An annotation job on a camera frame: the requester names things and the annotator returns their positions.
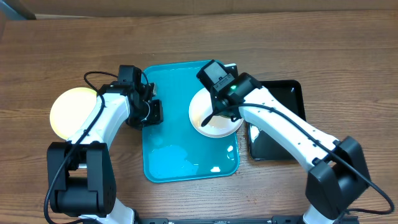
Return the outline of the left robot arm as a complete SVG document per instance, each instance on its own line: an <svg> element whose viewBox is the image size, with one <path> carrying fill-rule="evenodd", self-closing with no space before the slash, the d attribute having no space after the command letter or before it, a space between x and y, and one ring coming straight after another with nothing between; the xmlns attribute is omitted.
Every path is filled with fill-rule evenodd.
<svg viewBox="0 0 398 224"><path fill-rule="evenodd" d="M142 130L163 121L154 83L133 65L121 65L115 81L95 88L97 100L81 128L47 149L49 188L44 217L50 211L73 217L75 223L139 223L136 211L116 196L109 149L119 128Z"/></svg>

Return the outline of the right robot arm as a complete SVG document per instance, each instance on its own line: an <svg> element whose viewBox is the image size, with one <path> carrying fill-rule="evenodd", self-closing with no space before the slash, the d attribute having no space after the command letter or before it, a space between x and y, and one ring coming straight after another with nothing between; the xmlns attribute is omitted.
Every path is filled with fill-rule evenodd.
<svg viewBox="0 0 398 224"><path fill-rule="evenodd" d="M212 115L257 126L286 149L307 172L310 207L301 223L336 223L369 187L370 175L359 142L340 141L308 124L248 73L215 60L197 73L209 91Z"/></svg>

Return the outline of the yellow plate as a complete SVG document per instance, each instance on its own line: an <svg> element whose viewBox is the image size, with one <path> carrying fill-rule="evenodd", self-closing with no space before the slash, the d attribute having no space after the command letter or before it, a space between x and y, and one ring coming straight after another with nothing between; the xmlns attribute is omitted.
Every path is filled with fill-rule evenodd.
<svg viewBox="0 0 398 224"><path fill-rule="evenodd" d="M75 134L93 111L96 98L96 92L85 87L62 93L50 110L50 125L55 134L62 139Z"/></svg>

